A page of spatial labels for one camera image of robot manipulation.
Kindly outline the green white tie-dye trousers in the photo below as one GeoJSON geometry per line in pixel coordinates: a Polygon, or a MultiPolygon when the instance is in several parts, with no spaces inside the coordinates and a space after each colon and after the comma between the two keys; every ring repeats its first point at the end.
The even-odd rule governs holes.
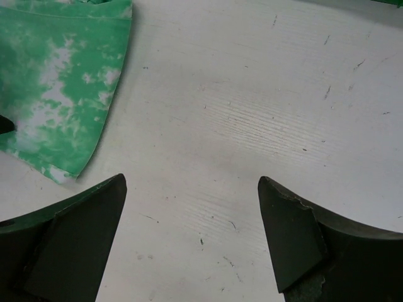
{"type": "Polygon", "coordinates": [[[131,1],[2,1],[1,150],[56,183],[101,138],[130,38],[131,1]]]}

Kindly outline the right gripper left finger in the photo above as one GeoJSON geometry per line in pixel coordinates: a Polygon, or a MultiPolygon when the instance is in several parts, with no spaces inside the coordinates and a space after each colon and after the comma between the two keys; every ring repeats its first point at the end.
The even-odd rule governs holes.
{"type": "Polygon", "coordinates": [[[95,301],[127,195],[117,174],[1,222],[1,301],[95,301]]]}

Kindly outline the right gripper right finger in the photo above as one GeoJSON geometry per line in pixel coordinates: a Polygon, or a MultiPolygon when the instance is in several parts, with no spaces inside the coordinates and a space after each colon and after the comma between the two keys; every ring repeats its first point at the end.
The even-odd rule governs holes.
{"type": "Polygon", "coordinates": [[[266,176],[258,196],[286,301],[402,300],[401,233],[350,220],[266,176]]]}

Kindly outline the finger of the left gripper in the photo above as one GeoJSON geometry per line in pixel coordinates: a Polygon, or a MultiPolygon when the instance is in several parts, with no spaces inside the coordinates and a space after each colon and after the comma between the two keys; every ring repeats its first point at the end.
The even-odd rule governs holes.
{"type": "Polygon", "coordinates": [[[4,116],[0,116],[0,134],[5,134],[15,131],[14,123],[4,116]]]}

